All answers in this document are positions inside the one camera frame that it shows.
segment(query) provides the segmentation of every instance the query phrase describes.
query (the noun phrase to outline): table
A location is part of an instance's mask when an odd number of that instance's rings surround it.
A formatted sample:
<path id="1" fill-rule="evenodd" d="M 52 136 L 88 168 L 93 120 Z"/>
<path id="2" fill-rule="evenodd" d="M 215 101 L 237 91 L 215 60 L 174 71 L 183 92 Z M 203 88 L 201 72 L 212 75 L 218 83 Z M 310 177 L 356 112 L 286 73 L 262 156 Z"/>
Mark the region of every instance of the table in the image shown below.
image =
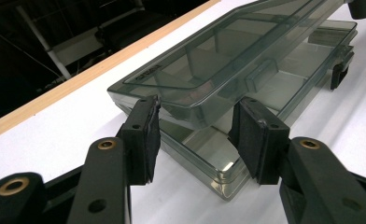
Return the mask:
<path id="1" fill-rule="evenodd" d="M 49 181 L 81 165 L 90 143 L 114 135 L 126 118 L 108 96 L 108 86 L 247 2 L 211 1 L 2 118 L 0 178 L 31 171 Z M 347 6 L 331 19 L 351 21 Z M 366 177 L 366 20 L 357 23 L 356 55 L 347 77 L 337 90 L 325 86 L 319 92 L 290 137 L 323 141 L 348 170 Z M 134 223 L 287 222 L 277 186 L 249 180 L 227 203 L 163 151 L 153 183 L 132 187 L 132 197 Z"/>

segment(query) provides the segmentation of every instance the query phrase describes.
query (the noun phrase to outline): transparent plastic box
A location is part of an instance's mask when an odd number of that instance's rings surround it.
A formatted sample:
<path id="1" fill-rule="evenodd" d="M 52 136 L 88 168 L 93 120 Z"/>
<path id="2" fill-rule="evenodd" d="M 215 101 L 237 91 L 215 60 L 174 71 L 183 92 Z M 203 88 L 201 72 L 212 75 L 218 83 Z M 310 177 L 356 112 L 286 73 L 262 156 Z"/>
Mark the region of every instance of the transparent plastic box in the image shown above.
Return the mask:
<path id="1" fill-rule="evenodd" d="M 127 107 L 158 94 L 161 118 L 190 129 L 209 127 L 247 92 L 257 92 L 274 77 L 280 61 L 342 3 L 275 0 L 239 7 L 108 91 Z"/>
<path id="2" fill-rule="evenodd" d="M 324 21 L 337 6 L 267 1 L 240 7 L 108 91 L 127 114 L 137 99 L 159 94 L 162 149 L 229 201 L 249 179 L 227 139 L 234 104 L 249 96 L 291 125 L 330 70 L 352 59 L 356 24 Z"/>

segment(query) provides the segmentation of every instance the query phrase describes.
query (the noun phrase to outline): plastic storage box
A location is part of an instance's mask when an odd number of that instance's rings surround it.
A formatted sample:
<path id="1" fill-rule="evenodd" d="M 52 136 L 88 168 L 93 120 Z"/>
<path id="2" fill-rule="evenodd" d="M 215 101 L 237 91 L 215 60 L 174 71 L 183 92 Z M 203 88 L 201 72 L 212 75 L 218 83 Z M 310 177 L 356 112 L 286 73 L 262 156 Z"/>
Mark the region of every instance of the plastic storage box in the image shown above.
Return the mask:
<path id="1" fill-rule="evenodd" d="M 264 1 L 239 7 L 112 85 L 125 113 L 162 98 L 162 148 L 225 200 L 248 179 L 227 140 L 232 108 L 261 101 L 287 124 L 337 63 L 347 67 L 354 22 L 324 21 L 341 1 Z"/>

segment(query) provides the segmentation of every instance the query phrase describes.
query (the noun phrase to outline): white table surface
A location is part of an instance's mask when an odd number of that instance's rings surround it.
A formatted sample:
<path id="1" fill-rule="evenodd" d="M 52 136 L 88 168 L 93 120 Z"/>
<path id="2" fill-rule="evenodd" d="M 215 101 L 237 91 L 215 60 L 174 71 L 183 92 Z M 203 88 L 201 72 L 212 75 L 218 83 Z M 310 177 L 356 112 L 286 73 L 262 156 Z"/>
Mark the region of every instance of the white table surface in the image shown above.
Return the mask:
<path id="1" fill-rule="evenodd" d="M 107 87 L 230 9 L 251 2 L 224 0 L 126 62 L 0 135 L 0 178 L 36 172 L 49 181 L 83 164 L 88 146 L 115 135 L 125 115 Z M 352 21 L 347 6 L 333 20 Z M 345 167 L 366 176 L 366 20 L 357 21 L 355 57 L 342 85 L 323 88 L 292 126 L 290 137 L 326 143 Z M 286 223 L 277 186 L 249 180 L 231 202 L 160 151 L 155 178 L 132 187 L 134 223 Z"/>

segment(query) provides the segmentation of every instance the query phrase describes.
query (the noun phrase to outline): mounting hole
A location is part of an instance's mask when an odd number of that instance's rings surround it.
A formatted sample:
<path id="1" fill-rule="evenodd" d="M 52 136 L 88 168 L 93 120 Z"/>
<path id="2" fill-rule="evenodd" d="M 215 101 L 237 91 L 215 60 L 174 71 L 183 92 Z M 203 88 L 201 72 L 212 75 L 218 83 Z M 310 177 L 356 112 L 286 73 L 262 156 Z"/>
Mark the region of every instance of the mounting hole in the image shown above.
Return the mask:
<path id="1" fill-rule="evenodd" d="M 361 210 L 361 205 L 352 199 L 343 198 L 343 205 L 356 212 Z"/>
<path id="2" fill-rule="evenodd" d="M 112 140 L 105 140 L 98 144 L 98 148 L 102 150 L 108 150 L 113 148 L 116 145 L 115 141 Z"/>
<path id="3" fill-rule="evenodd" d="M 91 213 L 99 213 L 102 212 L 106 208 L 106 200 L 98 199 L 90 203 L 88 206 L 88 211 Z"/>
<path id="4" fill-rule="evenodd" d="M 309 140 L 309 139 L 304 139 L 304 140 L 300 141 L 300 144 L 303 147 L 310 148 L 310 149 L 319 149 L 320 148 L 319 143 L 317 143 L 313 140 Z"/>
<path id="5" fill-rule="evenodd" d="M 10 196 L 26 189 L 29 185 L 29 178 L 26 176 L 16 177 L 8 180 L 6 184 L 0 187 L 0 196 Z"/>

